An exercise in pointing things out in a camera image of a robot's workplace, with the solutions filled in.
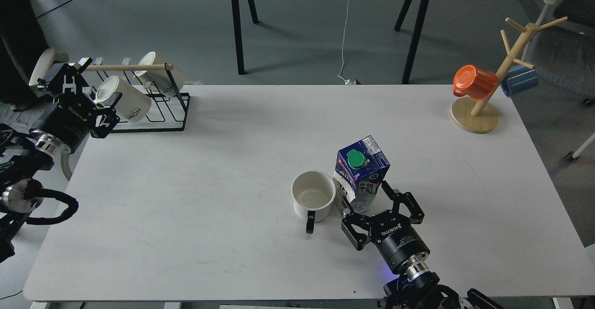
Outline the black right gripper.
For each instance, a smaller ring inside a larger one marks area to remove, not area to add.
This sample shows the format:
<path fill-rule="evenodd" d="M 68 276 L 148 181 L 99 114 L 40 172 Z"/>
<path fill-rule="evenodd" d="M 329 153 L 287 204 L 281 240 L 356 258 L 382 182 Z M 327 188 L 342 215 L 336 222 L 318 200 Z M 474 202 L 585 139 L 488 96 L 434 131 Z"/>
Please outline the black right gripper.
<path fill-rule="evenodd" d="M 415 231 L 414 224 L 422 224 L 425 213 L 410 192 L 397 192 L 386 180 L 381 183 L 385 194 L 393 201 L 392 210 L 368 216 L 355 212 L 346 197 L 341 198 L 341 229 L 355 250 L 363 250 L 373 243 L 394 275 L 407 273 L 417 262 L 428 258 L 430 250 Z M 400 214 L 404 205 L 410 216 Z"/>

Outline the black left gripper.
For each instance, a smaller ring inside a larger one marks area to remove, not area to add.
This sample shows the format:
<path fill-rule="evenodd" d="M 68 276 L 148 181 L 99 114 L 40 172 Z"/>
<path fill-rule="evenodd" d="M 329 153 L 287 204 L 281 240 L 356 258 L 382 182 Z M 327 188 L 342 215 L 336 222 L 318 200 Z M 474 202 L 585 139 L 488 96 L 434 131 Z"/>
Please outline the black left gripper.
<path fill-rule="evenodd" d="M 36 90 L 56 98 L 29 129 L 39 151 L 73 154 L 89 134 L 104 139 L 120 122 L 115 107 L 121 92 L 109 96 L 101 108 L 87 96 L 92 88 L 82 73 L 91 64 L 91 58 L 82 58 L 78 63 L 53 63 L 36 73 Z M 70 92 L 87 95 L 62 95 Z"/>

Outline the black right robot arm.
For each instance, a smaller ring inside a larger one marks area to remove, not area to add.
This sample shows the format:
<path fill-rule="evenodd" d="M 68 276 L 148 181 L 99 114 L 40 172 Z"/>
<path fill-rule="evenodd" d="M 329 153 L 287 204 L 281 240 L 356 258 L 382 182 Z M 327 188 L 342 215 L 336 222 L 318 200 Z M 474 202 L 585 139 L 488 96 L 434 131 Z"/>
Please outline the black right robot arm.
<path fill-rule="evenodd" d="M 342 230 L 356 250 L 373 243 L 395 279 L 384 285 L 384 307 L 392 309 L 498 309 L 500 305 L 471 288 L 466 296 L 444 284 L 426 265 L 430 250 L 415 231 L 425 214 L 414 195 L 392 189 L 381 183 L 393 205 L 372 216 L 355 212 L 346 197 L 342 198 Z"/>

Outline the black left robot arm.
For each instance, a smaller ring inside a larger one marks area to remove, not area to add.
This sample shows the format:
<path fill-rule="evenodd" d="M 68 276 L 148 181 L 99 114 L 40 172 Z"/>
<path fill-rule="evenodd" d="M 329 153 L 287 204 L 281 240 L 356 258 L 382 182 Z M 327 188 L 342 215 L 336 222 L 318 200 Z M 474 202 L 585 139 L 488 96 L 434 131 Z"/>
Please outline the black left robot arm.
<path fill-rule="evenodd" d="M 114 105 L 97 106 L 95 97 L 85 93 L 88 84 L 82 73 L 91 63 L 91 58 L 76 64 L 57 63 L 49 76 L 38 79 L 36 85 L 53 95 L 54 100 L 27 134 L 1 125 L 1 152 L 22 150 L 1 165 L 2 262 L 15 254 L 12 239 L 24 224 L 59 224 L 78 210 L 74 197 L 43 188 L 34 179 L 36 172 L 50 170 L 55 158 L 75 152 L 87 136 L 104 139 L 120 121 Z"/>

